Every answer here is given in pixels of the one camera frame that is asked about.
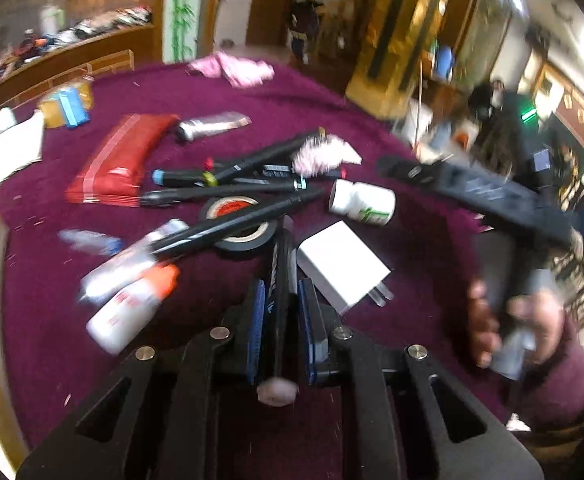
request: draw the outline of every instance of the tape roll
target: tape roll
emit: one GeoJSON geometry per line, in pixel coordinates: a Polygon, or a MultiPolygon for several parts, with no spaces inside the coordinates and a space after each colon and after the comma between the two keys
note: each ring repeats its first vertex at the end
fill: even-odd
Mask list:
{"type": "MultiPolygon", "coordinates": [[[[213,198],[203,206],[200,220],[218,218],[258,203],[259,201],[251,196],[213,198]]],[[[257,227],[244,230],[235,236],[216,242],[214,247],[222,251],[226,256],[247,260],[258,255],[267,246],[274,237],[276,230],[275,222],[263,222],[257,227]]]]}

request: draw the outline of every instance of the human hand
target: human hand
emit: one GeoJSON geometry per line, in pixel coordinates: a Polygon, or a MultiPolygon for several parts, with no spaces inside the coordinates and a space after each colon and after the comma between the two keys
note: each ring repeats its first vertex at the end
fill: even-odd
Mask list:
{"type": "MultiPolygon", "coordinates": [[[[474,362],[487,368],[492,354],[501,349],[499,322],[485,299],[485,283],[475,280],[468,290],[468,330],[470,351],[474,362]]],[[[532,328],[536,336],[536,351],[531,361],[542,364],[556,351],[563,333],[563,306],[547,289],[532,296],[518,296],[508,302],[508,313],[532,328]]]]}

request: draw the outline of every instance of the pink towel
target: pink towel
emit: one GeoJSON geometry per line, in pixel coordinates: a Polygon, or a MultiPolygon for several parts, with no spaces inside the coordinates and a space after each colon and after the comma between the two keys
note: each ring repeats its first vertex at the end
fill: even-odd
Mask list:
{"type": "Polygon", "coordinates": [[[234,88],[259,86],[274,77],[274,69],[266,62],[228,56],[224,52],[214,52],[211,56],[196,59],[188,67],[205,77],[224,75],[234,88]]]}

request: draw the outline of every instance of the silver rivet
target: silver rivet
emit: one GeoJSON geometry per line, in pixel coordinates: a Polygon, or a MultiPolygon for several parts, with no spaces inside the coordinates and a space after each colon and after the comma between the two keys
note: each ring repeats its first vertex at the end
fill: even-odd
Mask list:
{"type": "Polygon", "coordinates": [[[427,348],[423,345],[412,345],[408,348],[408,354],[418,360],[425,359],[427,357],[427,348]]]}
{"type": "Polygon", "coordinates": [[[230,336],[230,329],[224,326],[216,326],[210,330],[210,336],[212,339],[222,340],[227,339],[230,336]]]}
{"type": "Polygon", "coordinates": [[[352,337],[352,329],[348,326],[339,325],[334,330],[332,330],[332,335],[336,339],[340,339],[341,341],[345,341],[352,337]]]}
{"type": "Polygon", "coordinates": [[[139,361],[147,361],[156,355],[156,351],[151,346],[141,346],[135,355],[139,361]]]}

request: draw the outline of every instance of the golden pillar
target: golden pillar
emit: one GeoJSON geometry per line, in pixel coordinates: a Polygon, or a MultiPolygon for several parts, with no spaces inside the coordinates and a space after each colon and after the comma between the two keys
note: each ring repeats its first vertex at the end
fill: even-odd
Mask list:
{"type": "Polygon", "coordinates": [[[345,94],[380,119],[405,115],[423,50],[434,40],[448,0],[376,0],[345,94]]]}

